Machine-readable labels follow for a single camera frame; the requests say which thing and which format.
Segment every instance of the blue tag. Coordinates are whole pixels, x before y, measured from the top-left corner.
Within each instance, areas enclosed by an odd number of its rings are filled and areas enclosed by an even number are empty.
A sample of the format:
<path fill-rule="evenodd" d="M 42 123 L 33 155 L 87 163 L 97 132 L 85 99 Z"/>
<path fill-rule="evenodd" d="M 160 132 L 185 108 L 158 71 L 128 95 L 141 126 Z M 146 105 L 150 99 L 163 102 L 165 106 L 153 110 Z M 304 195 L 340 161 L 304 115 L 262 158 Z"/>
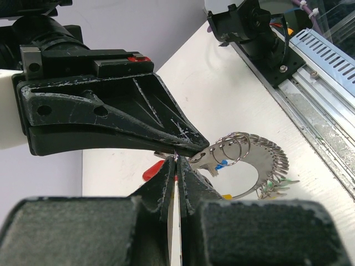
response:
<path fill-rule="evenodd" d="M 225 166 L 227 166 L 227 164 L 228 164 L 227 160 L 223 160 L 222 163 L 223 163 L 223 165 L 217 165 L 215 169 L 216 170 L 222 169 Z"/>

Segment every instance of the white wall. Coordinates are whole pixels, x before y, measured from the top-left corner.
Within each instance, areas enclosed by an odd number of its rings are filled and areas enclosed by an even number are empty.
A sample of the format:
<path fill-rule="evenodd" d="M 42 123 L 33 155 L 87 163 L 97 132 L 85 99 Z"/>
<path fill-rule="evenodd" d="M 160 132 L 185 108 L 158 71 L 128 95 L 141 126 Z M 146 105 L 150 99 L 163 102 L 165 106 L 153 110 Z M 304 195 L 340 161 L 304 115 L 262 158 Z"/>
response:
<path fill-rule="evenodd" d="M 59 8 L 62 25 L 82 26 L 91 49 L 136 50 L 159 69 L 203 24 L 204 0 L 74 0 Z M 9 25 L 0 21 L 0 26 Z M 80 196 L 82 152 L 31 156 L 28 146 L 0 151 L 0 223 L 28 196 Z"/>

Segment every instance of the screw hole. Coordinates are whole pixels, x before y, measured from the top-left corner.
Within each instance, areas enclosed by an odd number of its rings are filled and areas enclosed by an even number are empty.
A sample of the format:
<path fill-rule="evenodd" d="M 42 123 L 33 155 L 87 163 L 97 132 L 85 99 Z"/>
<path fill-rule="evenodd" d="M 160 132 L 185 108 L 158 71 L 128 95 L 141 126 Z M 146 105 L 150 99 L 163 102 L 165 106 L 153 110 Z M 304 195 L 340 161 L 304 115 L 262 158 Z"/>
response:
<path fill-rule="evenodd" d="M 52 108 L 48 105 L 42 105 L 37 109 L 37 114 L 41 116 L 47 116 L 52 113 Z"/>
<path fill-rule="evenodd" d="M 29 65 L 28 69 L 29 69 L 31 72 L 39 72 L 39 70 L 40 70 L 40 65 L 37 64 L 37 63 L 32 63 L 31 65 Z"/>
<path fill-rule="evenodd" d="M 109 111 L 105 107 L 99 106 L 94 109 L 94 113 L 97 116 L 107 116 L 109 114 Z"/>

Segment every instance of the red button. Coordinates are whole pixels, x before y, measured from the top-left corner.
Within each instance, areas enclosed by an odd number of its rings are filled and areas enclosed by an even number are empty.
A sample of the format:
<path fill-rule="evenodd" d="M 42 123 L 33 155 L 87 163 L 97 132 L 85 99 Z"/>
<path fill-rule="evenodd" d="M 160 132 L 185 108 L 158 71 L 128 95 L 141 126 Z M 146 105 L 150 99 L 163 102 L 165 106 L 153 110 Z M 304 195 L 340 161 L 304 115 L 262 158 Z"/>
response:
<path fill-rule="evenodd" d="M 150 62 L 151 61 L 148 57 L 143 57 L 143 58 L 129 57 L 127 59 L 131 62 Z"/>
<path fill-rule="evenodd" d="M 163 165 L 164 162 L 165 162 L 164 160 L 161 160 L 161 161 L 157 162 L 155 165 L 153 165 L 151 168 L 146 170 L 143 173 L 143 180 L 145 182 L 151 180 L 151 178 L 159 172 L 159 170 L 161 169 L 161 166 Z"/>

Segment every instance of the white tabletop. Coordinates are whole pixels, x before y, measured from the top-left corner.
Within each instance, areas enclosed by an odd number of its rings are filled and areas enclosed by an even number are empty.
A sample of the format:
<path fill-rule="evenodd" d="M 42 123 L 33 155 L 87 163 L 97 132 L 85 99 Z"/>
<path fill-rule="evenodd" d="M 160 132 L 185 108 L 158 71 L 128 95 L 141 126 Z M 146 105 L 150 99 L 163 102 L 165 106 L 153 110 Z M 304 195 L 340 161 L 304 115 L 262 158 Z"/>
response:
<path fill-rule="evenodd" d="M 158 71 L 185 115 L 212 143 L 233 131 L 274 141 L 290 161 L 292 185 L 282 199 L 321 202 L 332 215 L 355 262 L 355 203 L 271 95 L 231 47 L 219 47 L 204 24 Z M 83 156 L 84 196 L 127 196 L 158 158 L 151 151 L 88 150 Z M 238 194 L 256 180 L 239 162 L 211 179 L 221 194 Z M 244 199 L 256 199 L 252 194 Z"/>

